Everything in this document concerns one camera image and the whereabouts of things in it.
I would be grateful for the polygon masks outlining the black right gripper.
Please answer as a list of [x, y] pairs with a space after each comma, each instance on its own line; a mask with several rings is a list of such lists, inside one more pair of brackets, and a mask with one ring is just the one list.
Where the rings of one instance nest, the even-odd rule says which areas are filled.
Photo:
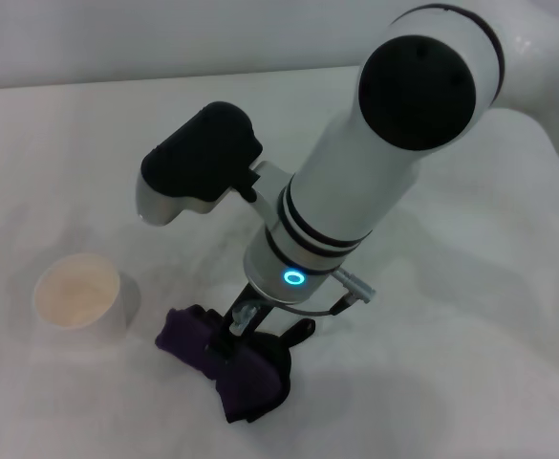
[[236, 357], [258, 351], [257, 328], [272, 311], [275, 303], [261, 295], [249, 283], [222, 316], [211, 336], [211, 353], [216, 357]]

